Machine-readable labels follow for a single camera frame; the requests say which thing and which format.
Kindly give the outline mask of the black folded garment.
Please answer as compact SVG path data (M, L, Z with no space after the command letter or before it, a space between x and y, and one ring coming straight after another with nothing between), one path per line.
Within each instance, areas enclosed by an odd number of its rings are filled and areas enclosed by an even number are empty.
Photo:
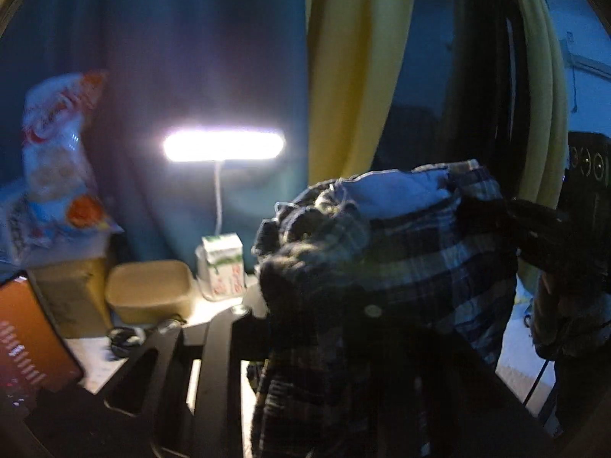
M163 457L152 425L125 414L79 385L43 390L25 425L54 457Z

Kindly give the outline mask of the orange white chips bag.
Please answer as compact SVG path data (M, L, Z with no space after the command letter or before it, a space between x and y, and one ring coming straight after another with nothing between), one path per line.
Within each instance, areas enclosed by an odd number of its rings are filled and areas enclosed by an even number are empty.
M82 134L108 80L104 70L67 73L31 88L22 120L27 198L46 233L117 232L97 194Z

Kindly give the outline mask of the cardboard box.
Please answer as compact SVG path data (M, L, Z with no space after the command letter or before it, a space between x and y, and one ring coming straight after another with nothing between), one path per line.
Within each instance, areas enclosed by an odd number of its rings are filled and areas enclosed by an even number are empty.
M65 261L30 272L62 337L102 337L112 328L104 258Z

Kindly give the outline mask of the yellow curtain left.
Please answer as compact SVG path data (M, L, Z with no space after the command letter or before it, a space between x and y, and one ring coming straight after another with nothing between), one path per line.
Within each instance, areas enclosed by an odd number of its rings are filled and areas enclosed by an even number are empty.
M403 64L414 0L305 0L307 181L369 170Z

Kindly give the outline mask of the white desk lamp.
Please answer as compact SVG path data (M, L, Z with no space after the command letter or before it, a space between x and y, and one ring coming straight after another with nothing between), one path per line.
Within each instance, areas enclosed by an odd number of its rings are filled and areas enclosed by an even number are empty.
M221 170L227 161L266 161L278 158L286 139L281 130L245 126L185 126L163 139L162 150L173 163L211 163L215 203L214 235L224 223Z

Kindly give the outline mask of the plaid pajama pants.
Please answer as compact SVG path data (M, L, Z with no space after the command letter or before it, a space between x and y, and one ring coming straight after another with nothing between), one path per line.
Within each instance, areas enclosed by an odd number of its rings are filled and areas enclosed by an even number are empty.
M327 180L276 204L252 248L275 340L249 368L252 453L307 457L339 422L351 311L457 333L496 366L517 284L503 208L474 160Z

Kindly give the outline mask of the green white milk carton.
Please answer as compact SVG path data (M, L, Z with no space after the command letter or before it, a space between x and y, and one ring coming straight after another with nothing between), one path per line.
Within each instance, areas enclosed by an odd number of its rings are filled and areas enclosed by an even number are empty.
M244 294L243 243L236 233L203 237L196 258L197 280L206 300L224 301Z

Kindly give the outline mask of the teal curtain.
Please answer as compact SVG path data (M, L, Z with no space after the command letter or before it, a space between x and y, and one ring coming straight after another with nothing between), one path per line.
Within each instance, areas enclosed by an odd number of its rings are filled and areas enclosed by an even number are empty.
M122 227L125 261L196 261L214 218L251 246L273 205L307 182L304 0L8 0L1 15L1 178L23 172L26 92L102 69L86 131L99 195ZM172 163L162 144L187 126L281 130L265 162Z

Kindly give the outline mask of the beige lidded food container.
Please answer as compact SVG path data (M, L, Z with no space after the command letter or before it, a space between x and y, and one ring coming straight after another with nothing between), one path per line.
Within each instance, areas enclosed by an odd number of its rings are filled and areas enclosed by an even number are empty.
M105 297L124 324L157 324L191 316L193 286L191 269L182 261L138 261L110 271Z

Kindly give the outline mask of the tablet with red screen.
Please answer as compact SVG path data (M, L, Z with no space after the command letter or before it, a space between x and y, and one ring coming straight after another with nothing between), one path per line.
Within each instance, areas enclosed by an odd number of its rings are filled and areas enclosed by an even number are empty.
M1 282L1 392L26 417L42 391L57 393L85 376L59 335L33 278L17 271Z

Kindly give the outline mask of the yellow curtain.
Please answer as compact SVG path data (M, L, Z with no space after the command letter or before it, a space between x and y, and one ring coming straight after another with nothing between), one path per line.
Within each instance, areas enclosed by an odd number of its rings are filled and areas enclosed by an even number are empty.
M414 0L305 0L307 181L369 170L403 64Z
M563 54L545 0L518 0L530 95L526 160L518 197L557 207L566 167L569 100Z

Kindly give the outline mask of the yellow curtain right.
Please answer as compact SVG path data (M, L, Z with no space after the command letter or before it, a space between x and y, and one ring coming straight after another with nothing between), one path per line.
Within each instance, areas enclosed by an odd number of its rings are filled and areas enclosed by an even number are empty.
M545 0L518 0L530 95L526 160L518 197L557 207L566 167L569 100L563 54Z

